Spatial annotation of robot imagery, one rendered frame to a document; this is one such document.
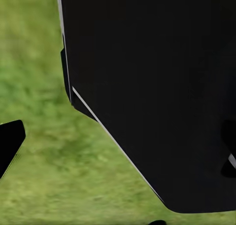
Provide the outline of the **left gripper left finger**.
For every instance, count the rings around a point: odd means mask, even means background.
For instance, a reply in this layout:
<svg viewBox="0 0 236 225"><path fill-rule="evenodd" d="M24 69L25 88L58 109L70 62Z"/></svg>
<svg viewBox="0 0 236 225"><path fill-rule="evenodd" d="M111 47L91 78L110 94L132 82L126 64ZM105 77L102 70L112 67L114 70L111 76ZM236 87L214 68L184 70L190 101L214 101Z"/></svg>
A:
<svg viewBox="0 0 236 225"><path fill-rule="evenodd" d="M0 179L25 138L21 120L0 125Z"/></svg>

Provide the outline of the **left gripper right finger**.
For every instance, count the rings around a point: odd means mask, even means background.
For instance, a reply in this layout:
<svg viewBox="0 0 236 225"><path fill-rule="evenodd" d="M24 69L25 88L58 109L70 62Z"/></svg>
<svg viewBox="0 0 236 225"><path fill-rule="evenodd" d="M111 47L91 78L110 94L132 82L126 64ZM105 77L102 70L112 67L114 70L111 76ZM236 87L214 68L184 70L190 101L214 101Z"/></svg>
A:
<svg viewBox="0 0 236 225"><path fill-rule="evenodd" d="M224 120L220 137L236 159L236 122Z"/></svg>

